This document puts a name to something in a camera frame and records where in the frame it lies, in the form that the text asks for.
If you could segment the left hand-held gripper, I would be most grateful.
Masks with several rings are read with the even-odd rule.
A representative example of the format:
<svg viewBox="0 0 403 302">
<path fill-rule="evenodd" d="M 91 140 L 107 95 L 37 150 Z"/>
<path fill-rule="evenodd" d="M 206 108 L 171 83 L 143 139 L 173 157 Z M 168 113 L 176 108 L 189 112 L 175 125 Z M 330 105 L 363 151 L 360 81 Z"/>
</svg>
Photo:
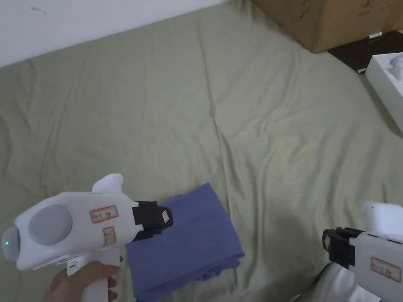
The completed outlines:
<svg viewBox="0 0 403 302">
<path fill-rule="evenodd" d="M 21 271 L 65 263 L 69 276 L 93 261 L 120 265 L 120 247 L 172 227 L 169 208 L 123 194 L 121 174 L 108 174 L 90 192 L 64 192 L 20 214 L 1 240 Z"/>
</svg>

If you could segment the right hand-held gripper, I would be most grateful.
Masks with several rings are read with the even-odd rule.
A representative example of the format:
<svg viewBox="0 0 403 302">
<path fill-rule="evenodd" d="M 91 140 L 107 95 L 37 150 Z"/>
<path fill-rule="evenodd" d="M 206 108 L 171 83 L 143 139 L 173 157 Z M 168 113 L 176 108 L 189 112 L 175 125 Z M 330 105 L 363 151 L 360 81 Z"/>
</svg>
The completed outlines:
<svg viewBox="0 0 403 302">
<path fill-rule="evenodd" d="M 382 302 L 403 300 L 403 208 L 388 203 L 364 207 L 366 230 L 325 229 L 329 260 L 348 267 L 357 283 Z"/>
</svg>

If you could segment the person's left hand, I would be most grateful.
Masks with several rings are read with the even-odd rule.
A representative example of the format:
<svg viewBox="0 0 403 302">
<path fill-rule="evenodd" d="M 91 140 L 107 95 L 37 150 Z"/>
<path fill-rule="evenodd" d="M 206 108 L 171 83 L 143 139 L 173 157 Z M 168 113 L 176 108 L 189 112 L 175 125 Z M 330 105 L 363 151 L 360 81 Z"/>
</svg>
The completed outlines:
<svg viewBox="0 0 403 302">
<path fill-rule="evenodd" d="M 80 302 L 83 291 L 97 281 L 106 279 L 108 289 L 115 287 L 117 281 L 113 276 L 119 272 L 118 266 L 100 261 L 92 261 L 70 276 L 66 269 L 61 270 L 54 276 L 42 301 Z"/>
</svg>

